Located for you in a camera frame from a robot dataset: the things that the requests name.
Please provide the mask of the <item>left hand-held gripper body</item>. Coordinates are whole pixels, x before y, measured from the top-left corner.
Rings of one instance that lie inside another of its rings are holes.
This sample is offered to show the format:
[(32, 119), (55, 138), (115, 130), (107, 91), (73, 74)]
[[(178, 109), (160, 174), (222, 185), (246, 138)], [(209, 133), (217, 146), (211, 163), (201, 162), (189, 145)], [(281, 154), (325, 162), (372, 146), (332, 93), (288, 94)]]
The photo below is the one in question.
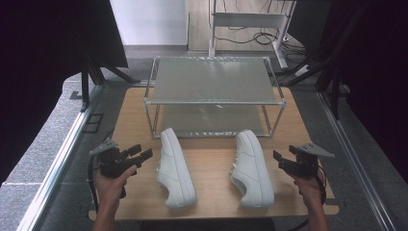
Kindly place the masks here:
[(106, 138), (99, 145), (89, 152), (91, 157), (96, 158), (96, 165), (102, 175), (108, 178), (119, 177), (126, 169), (137, 164), (134, 156), (128, 155), (128, 149), (120, 151), (118, 143), (110, 138)]

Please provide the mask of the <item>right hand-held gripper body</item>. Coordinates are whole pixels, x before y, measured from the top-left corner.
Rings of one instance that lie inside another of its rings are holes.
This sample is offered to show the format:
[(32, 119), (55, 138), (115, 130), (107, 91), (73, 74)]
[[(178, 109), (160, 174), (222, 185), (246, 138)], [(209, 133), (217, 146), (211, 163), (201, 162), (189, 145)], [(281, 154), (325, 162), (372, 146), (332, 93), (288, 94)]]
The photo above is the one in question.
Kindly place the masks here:
[(308, 142), (297, 146), (300, 153), (295, 156), (295, 161), (284, 158), (283, 162), (278, 162), (278, 167), (285, 172), (302, 178), (311, 178), (318, 175), (318, 156), (334, 158), (335, 155), (313, 142)]

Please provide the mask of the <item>person's left hand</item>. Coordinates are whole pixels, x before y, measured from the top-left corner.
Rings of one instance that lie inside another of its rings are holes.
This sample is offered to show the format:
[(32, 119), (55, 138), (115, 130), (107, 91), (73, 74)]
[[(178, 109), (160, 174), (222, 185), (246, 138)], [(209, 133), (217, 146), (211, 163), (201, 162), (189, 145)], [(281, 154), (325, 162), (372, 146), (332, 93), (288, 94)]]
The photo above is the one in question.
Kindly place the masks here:
[(136, 166), (126, 169), (117, 178), (108, 178), (101, 174), (100, 170), (94, 173), (94, 186), (99, 199), (98, 212), (115, 211), (119, 206), (122, 189), (127, 184), (127, 179), (137, 172)]

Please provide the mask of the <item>person's right hand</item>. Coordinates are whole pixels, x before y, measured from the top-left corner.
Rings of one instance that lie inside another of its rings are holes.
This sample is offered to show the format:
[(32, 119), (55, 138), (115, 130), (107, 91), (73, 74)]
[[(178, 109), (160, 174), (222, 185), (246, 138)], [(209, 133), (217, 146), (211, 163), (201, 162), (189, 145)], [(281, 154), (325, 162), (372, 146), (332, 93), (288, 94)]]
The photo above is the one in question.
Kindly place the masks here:
[(298, 192), (303, 196), (303, 201), (308, 208), (312, 206), (321, 206), (321, 191), (320, 183), (316, 177), (302, 178), (290, 174), (293, 179), (293, 183), (298, 187)]

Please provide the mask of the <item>white sneaker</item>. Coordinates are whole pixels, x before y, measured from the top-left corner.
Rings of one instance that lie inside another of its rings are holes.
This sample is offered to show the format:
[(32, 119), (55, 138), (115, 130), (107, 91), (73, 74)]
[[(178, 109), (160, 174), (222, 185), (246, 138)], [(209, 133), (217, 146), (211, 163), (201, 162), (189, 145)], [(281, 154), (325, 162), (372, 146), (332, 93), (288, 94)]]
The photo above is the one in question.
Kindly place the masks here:
[(274, 190), (262, 146), (251, 130), (236, 136), (237, 153), (230, 179), (242, 194), (244, 208), (268, 208), (274, 203)]
[(161, 133), (161, 158), (157, 167), (157, 181), (168, 191), (167, 208), (183, 208), (197, 202), (182, 147), (171, 128)]

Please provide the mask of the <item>black floor plate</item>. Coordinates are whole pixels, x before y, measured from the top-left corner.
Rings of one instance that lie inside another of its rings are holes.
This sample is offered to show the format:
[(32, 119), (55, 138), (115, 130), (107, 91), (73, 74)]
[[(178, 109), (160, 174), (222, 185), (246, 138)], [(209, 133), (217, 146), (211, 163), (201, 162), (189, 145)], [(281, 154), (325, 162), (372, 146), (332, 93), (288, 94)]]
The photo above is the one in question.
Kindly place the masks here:
[(102, 124), (103, 114), (91, 114), (83, 128), (85, 134), (96, 134)]

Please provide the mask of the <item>white power strip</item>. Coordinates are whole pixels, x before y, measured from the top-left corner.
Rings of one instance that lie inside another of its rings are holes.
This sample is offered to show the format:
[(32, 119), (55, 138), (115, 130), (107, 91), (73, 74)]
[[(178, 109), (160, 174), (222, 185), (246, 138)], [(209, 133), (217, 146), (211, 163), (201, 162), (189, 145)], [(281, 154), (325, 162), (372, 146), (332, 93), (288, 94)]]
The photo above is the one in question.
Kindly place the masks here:
[(310, 69), (310, 66), (308, 64), (304, 65), (303, 67), (301, 67), (296, 73), (295, 76), (298, 77), (306, 72), (308, 72)]

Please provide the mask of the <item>black metal stand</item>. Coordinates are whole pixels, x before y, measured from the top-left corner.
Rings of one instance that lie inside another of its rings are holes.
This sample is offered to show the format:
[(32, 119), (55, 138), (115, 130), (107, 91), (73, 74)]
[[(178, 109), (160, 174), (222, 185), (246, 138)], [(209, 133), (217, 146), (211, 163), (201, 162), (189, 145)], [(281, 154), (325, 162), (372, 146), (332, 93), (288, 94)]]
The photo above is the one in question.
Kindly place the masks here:
[(338, 103), (341, 82), (337, 73), (337, 61), (368, 3), (366, 0), (337, 1), (340, 3), (348, 2), (347, 8), (338, 15), (340, 22), (333, 27), (328, 39), (317, 48), (313, 55), (304, 61), (304, 63), (307, 63), (315, 60), (318, 64), (300, 76), (282, 84), (283, 87), (291, 87), (319, 73), (319, 77), (315, 83), (315, 89), (321, 92), (331, 87), (330, 111), (336, 119), (339, 118)]
[(101, 59), (92, 56), (86, 49), (80, 50), (81, 58), (81, 87), (82, 87), (82, 108), (81, 112), (84, 113), (90, 105), (89, 96), (89, 80), (96, 86), (102, 86), (105, 82), (105, 77), (101, 71), (101, 68), (107, 68), (113, 74), (121, 78), (128, 83), (140, 83), (139, 79), (133, 78), (125, 72), (119, 70), (117, 67), (103, 62)]

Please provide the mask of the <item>two-tier metal shoe rack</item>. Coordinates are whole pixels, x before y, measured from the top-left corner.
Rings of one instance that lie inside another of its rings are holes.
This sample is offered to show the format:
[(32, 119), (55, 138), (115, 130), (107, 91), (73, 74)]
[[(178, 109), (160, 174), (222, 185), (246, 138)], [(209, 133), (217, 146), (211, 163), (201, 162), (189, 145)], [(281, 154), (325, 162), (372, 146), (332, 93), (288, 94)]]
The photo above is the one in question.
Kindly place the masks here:
[(151, 135), (272, 137), (286, 107), (268, 57), (156, 58), (143, 106)]

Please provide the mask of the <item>black curtain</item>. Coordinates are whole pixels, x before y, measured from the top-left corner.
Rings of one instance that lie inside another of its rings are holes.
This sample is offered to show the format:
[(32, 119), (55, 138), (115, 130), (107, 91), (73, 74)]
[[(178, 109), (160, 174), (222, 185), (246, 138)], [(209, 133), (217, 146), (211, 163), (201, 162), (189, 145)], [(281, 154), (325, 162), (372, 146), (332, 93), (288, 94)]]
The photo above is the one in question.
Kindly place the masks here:
[(0, 0), (0, 184), (92, 62), (128, 65), (110, 0)]
[(325, 31), (366, 8), (337, 60), (347, 102), (408, 184), (408, 0), (332, 0)]

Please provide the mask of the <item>aluminium rail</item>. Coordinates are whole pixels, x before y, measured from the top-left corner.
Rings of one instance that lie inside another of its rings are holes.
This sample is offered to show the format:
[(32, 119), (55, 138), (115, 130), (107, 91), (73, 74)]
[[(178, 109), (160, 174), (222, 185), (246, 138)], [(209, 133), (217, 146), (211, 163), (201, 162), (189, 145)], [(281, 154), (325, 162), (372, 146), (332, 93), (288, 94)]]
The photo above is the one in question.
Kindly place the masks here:
[(50, 198), (55, 186), (63, 172), (72, 150), (82, 133), (91, 111), (96, 107), (97, 98), (103, 92), (103, 86), (95, 86), (89, 97), (89, 105), (81, 111), (75, 118), (73, 125), (67, 133), (62, 146), (60, 147), (51, 167), (48, 169), (43, 181), (40, 183), (38, 191), (28, 207), (24, 217), (15, 231), (33, 231), (36, 227), (48, 199)]
[(351, 141), (346, 134), (344, 127), (334, 116), (330, 109), (330, 103), (324, 93), (318, 92), (317, 97), (325, 114), (338, 138), (338, 141), (344, 151), (344, 154), (356, 176), (356, 179), (365, 195), (368, 204), (382, 231), (396, 231), (395, 225), (385, 207), (383, 200), (380, 198), (378, 191), (373, 185), (369, 175), (364, 169)]

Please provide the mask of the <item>white wall panel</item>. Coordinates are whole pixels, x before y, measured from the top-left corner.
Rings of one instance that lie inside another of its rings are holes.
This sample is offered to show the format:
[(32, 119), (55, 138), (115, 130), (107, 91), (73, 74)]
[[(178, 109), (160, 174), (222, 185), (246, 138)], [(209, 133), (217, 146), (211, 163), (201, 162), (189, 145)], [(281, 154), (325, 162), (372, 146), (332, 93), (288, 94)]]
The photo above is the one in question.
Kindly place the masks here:
[(187, 0), (110, 0), (124, 45), (188, 44)]

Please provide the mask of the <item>white metal desk frame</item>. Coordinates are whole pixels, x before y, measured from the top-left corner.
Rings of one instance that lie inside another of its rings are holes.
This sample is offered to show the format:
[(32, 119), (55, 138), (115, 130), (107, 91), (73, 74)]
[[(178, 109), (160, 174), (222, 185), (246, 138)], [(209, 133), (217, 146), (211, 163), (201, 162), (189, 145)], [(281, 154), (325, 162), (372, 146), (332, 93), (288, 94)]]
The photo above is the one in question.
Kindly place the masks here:
[(283, 38), (287, 34), (295, 7), (295, 0), (290, 0), (283, 13), (222, 13), (217, 12), (217, 0), (212, 0), (210, 9), (211, 34), (209, 41), (209, 56), (216, 54), (216, 27), (247, 27), (247, 28), (273, 28), (278, 32), (277, 39), (272, 43), (276, 59), (282, 69), (287, 69), (288, 64), (283, 55)]

